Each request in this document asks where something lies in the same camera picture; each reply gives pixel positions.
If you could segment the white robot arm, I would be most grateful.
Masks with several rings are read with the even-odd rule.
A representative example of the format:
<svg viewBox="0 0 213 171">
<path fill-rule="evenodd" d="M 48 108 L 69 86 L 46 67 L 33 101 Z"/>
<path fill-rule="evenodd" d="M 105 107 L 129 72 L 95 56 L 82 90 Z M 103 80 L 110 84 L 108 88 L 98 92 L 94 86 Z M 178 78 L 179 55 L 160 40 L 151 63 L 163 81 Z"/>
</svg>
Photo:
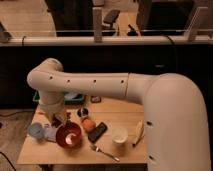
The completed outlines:
<svg viewBox="0 0 213 171">
<path fill-rule="evenodd" d="M 212 171 L 204 97 L 189 78 L 176 74 L 66 73 L 44 60 L 27 75 L 47 117 L 64 121 L 65 92 L 114 98 L 144 108 L 148 171 Z"/>
</svg>

